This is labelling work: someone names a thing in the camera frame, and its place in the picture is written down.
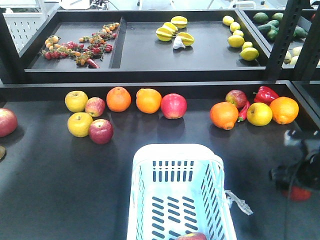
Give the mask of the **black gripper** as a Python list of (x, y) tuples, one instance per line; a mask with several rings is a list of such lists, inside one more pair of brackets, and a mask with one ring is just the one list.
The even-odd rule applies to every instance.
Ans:
[(320, 191), (320, 131), (287, 130), (284, 145), (299, 147), (302, 157), (291, 165), (279, 165), (268, 172), (276, 188), (284, 190), (293, 185), (311, 192)]

